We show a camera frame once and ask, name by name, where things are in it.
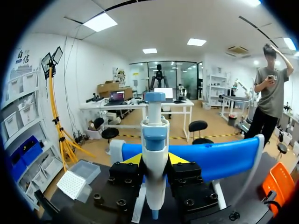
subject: cable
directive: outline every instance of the cable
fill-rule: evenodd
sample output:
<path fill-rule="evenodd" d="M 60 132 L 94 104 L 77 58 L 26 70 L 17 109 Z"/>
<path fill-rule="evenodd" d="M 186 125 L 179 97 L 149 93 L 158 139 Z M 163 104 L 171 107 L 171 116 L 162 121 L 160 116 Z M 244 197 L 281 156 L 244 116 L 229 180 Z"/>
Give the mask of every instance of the cable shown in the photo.
<path fill-rule="evenodd" d="M 68 114 L 69 114 L 69 119 L 70 119 L 70 123 L 71 123 L 71 130 L 72 130 L 73 135 L 75 133 L 74 129 L 78 133 L 79 133 L 79 130 L 77 129 L 77 127 L 75 125 L 75 116 L 74 116 L 74 114 L 72 113 L 72 111 L 70 109 L 69 100 L 68 100 L 68 94 L 67 94 L 67 89 L 66 89 L 66 83 L 65 83 L 65 76 L 66 76 L 66 70 L 67 70 L 67 66 L 68 66 L 68 63 L 69 63 L 69 59 L 70 59 L 70 56 L 71 56 L 71 51 L 73 49 L 73 46 L 74 46 L 74 43 L 75 43 L 75 40 L 76 40 L 76 37 L 78 35 L 79 30 L 80 30 L 80 27 L 78 28 L 78 30 L 76 32 L 76 35 L 74 37 L 74 40 L 73 40 L 73 43 L 71 45 L 71 50 L 69 52 L 69 56 L 68 56 L 66 64 L 65 64 L 65 54 L 64 54 L 64 91 L 65 91 L 65 100 L 66 100 L 67 111 L 68 111 Z M 67 43 L 67 36 L 65 37 L 64 51 L 66 50 L 66 43 Z"/>

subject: ceiling light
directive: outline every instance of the ceiling light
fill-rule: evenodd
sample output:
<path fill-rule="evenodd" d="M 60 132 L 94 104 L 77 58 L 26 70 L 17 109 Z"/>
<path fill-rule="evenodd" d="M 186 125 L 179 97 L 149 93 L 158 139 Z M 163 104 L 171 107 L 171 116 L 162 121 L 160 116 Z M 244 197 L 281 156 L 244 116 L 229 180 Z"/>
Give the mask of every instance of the ceiling light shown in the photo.
<path fill-rule="evenodd" d="M 256 7 L 261 4 L 261 1 L 259 0 L 245 0 L 245 2 L 252 7 Z"/>
<path fill-rule="evenodd" d="M 190 40 L 188 41 L 188 45 L 193 45 L 193 46 L 202 46 L 205 44 L 205 40 L 200 40 L 200 39 L 193 39 L 190 38 Z"/>
<path fill-rule="evenodd" d="M 156 49 L 156 48 L 143 49 L 142 51 L 143 51 L 145 54 L 154 54 L 154 53 L 157 53 L 157 49 Z"/>
<path fill-rule="evenodd" d="M 291 50 L 296 50 L 294 42 L 290 38 L 284 38 L 285 44 L 288 46 Z"/>
<path fill-rule="evenodd" d="M 93 29 L 96 32 L 100 32 L 109 27 L 116 26 L 117 23 L 109 15 L 103 13 L 90 19 L 86 23 L 83 23 L 83 25 L 90 29 Z"/>

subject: monitor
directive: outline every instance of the monitor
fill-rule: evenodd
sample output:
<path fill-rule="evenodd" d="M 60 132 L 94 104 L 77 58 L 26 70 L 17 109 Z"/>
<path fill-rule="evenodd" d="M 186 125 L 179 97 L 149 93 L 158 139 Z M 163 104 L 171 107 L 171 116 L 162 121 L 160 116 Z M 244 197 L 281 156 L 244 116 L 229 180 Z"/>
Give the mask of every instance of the monitor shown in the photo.
<path fill-rule="evenodd" d="M 120 101 L 120 100 L 124 100 L 124 98 L 125 98 L 125 91 L 110 92 L 111 101 Z"/>
<path fill-rule="evenodd" d="M 173 99 L 172 88 L 155 88 L 154 92 L 163 92 L 163 93 L 165 93 L 166 99 Z"/>

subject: laptop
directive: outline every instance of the laptop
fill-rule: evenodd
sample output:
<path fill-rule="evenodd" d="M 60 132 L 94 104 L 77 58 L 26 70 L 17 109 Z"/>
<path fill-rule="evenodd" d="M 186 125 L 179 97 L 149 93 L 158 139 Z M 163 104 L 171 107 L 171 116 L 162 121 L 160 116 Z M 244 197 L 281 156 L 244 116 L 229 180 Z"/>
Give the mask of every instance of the laptop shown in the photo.
<path fill-rule="evenodd" d="M 109 103 L 105 106 L 121 105 L 125 101 L 125 91 L 110 92 Z"/>
<path fill-rule="evenodd" d="M 155 88 L 154 92 L 165 93 L 166 103 L 173 103 L 173 90 L 172 88 Z"/>

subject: floor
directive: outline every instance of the floor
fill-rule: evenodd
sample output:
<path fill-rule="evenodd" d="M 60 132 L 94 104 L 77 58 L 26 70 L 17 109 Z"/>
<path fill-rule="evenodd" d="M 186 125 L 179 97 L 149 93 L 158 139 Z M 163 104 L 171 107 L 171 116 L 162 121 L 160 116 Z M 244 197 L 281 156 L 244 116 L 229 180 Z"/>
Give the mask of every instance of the floor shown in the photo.
<path fill-rule="evenodd" d="M 182 110 L 182 108 L 173 108 L 173 111 Z M 201 132 L 201 136 L 211 136 L 211 135 L 227 135 L 237 133 L 237 130 L 234 127 L 228 126 L 227 122 L 220 117 L 219 115 L 220 109 L 215 108 L 211 110 L 204 110 L 201 107 L 200 101 L 194 101 L 194 107 L 192 109 L 192 121 L 195 120 L 205 120 L 208 123 L 208 128 Z M 124 120 L 122 120 L 121 124 L 123 125 L 138 125 L 142 119 L 141 111 L 135 110 L 130 113 Z M 170 121 L 170 136 L 171 137 L 184 137 L 184 133 L 182 130 L 183 124 L 183 115 L 182 114 L 173 114 L 171 116 Z M 140 130 L 138 129 L 119 129 L 120 135 L 133 135 L 139 136 Z M 125 140 L 127 143 L 140 143 L 140 138 L 136 137 L 122 137 L 118 136 L 116 139 Z M 228 142 L 234 140 L 242 139 L 242 136 L 225 136 L 225 137 L 210 137 L 214 142 Z M 264 151 L 268 152 L 269 155 L 276 158 L 278 155 L 278 150 L 276 147 L 277 137 L 273 134 L 270 139 L 270 144 L 267 144 Z M 170 139 L 170 144 L 172 145 L 187 145 L 191 144 L 191 140 L 186 142 L 184 139 Z M 82 152 L 76 152 L 76 155 L 79 159 L 85 159 L 92 162 L 97 162 L 103 165 L 110 166 L 110 156 L 105 153 L 105 148 L 108 146 L 106 140 L 88 140 L 82 148 L 93 153 L 96 157 L 90 157 Z M 287 167 L 288 170 L 292 169 L 294 163 L 296 162 L 296 156 L 292 152 L 292 147 L 289 146 L 289 151 L 287 154 L 283 155 L 281 160 L 283 164 Z M 57 175 L 57 177 L 53 180 L 50 186 L 45 191 L 45 196 L 48 199 L 51 199 L 57 187 L 56 184 L 59 179 L 63 175 L 63 170 Z M 43 215 L 43 209 L 37 212 L 38 216 L 41 217 Z"/>

